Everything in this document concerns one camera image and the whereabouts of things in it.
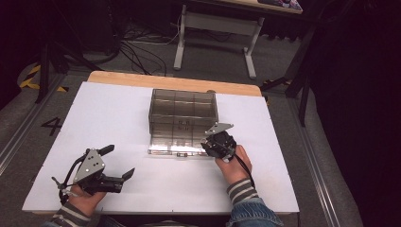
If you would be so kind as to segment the metal floor rail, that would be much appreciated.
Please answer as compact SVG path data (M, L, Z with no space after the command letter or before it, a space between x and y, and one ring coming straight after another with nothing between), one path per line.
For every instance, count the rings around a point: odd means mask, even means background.
M34 103L17 130L11 135L7 143L0 148L0 176L5 172L16 152L25 141L27 135L33 127L34 122L48 102L58 90L61 83L66 78L66 74L57 74L51 81L47 94L39 103Z
M295 120L297 132L300 134L302 143L304 145L305 160L308 165L313 183L315 185L327 225L328 227L340 227L340 220L334 208L334 204L331 200L331 196L329 195L325 181L323 179L323 175L318 165L310 138L307 134L306 128L301 125L301 121L299 120L299 115L298 115L299 111L297 107L297 102L293 98L289 98L288 106L291 115Z

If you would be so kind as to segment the clear grey drawer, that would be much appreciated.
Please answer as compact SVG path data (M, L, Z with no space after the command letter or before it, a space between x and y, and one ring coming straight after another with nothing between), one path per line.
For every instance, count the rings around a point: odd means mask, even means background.
M170 134L152 135L148 154L152 155L173 155L176 157L207 156L201 146L205 139L202 133L195 134Z

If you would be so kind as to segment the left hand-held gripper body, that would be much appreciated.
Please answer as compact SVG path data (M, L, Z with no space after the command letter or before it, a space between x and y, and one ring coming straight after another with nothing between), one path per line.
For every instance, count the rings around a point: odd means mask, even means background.
M74 184L77 184L85 192L94 195L96 192L120 193L123 179L107 177L103 170L105 163L102 156L97 154L96 148L88 148L83 155L82 163L74 177Z

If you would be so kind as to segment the person's right hand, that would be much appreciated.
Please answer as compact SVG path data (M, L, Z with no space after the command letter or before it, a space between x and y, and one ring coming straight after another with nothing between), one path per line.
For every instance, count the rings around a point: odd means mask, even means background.
M253 166L251 160L248 157L246 150L242 146L236 146L235 154L244 162L249 171L252 171ZM244 169L244 167L236 158L233 158L228 163L225 163L221 159L216 159L215 162L220 168L228 185L250 177L250 174Z

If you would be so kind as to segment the colourful item on desk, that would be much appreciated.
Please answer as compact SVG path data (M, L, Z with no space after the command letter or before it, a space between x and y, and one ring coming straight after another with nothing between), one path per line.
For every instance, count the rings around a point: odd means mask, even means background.
M297 0L257 0L260 4L267 4L277 7L283 7L286 9L297 9L302 10L302 7Z

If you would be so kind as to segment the black metal stand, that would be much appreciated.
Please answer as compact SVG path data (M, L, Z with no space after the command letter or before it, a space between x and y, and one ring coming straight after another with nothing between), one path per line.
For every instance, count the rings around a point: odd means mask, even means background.
M32 14L31 22L38 29L36 36L41 44L40 88L35 101L36 104L40 104L49 94L50 66L53 66L59 74L68 72L69 66L65 55L70 56L92 71L101 71L101 68L85 59L81 52L73 49L57 36L63 14L55 0L29 0L29 2Z
M289 82L289 86L285 91L286 97L295 98L299 92L302 92L300 106L298 109L298 119L302 127L305 126L305 111L309 94L309 78L301 72L301 67L305 61L305 56L314 37L316 26L310 26L306 35L303 37L301 44L296 51L285 75L273 81L265 80L259 87L261 92L267 92L269 89L280 84Z

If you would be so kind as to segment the yellow and black floor tape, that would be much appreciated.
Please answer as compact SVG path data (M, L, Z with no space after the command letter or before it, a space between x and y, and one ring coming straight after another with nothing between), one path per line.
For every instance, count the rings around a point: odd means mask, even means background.
M36 63L32 69L27 73L26 77L23 79L23 81L20 83L21 88L30 88L30 89L40 89L40 85L37 83L33 83L34 77L37 75L37 73L40 71L41 66Z

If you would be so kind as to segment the person's left hand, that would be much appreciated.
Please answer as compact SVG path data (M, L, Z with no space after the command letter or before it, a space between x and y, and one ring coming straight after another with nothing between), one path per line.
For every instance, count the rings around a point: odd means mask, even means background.
M90 217L95 212L97 205L107 195L106 192L96 192L94 195L88 194L78 185L73 185L71 192L74 193L74 196L69 197L69 202L87 217Z

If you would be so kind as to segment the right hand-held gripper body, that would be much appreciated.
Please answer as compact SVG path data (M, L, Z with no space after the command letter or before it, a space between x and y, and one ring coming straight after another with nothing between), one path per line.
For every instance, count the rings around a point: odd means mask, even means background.
M234 158L236 141L227 132L233 126L228 123L216 123L205 132L205 138L200 141L200 144L208 156L219 158L225 163Z

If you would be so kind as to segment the desk with white metal legs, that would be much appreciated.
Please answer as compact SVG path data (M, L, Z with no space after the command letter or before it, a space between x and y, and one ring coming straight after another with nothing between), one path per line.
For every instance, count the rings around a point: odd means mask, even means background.
M283 12L285 15L302 14L302 10L286 9L267 4L260 4L257 0L193 0L206 4L218 4L225 8L239 7L248 11L256 12ZM253 66L252 53L258 39L259 33L264 24L265 17L259 16L257 20L235 19L217 15L210 15L200 12L193 12L187 9L187 4L182 6L181 19L179 22L179 42L177 46L176 56L173 68L180 70L183 62L184 52L184 33L187 28L197 28L205 30L213 30L220 32L228 32L249 36L250 43L243 48L243 56L246 62L248 75L250 79L255 79L256 74Z

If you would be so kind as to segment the grey clear drawer organizer box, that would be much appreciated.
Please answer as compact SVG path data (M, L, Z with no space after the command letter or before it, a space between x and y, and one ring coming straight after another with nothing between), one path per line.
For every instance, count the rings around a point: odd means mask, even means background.
M204 133L218 122L216 95L154 89L148 122L155 144L198 147Z

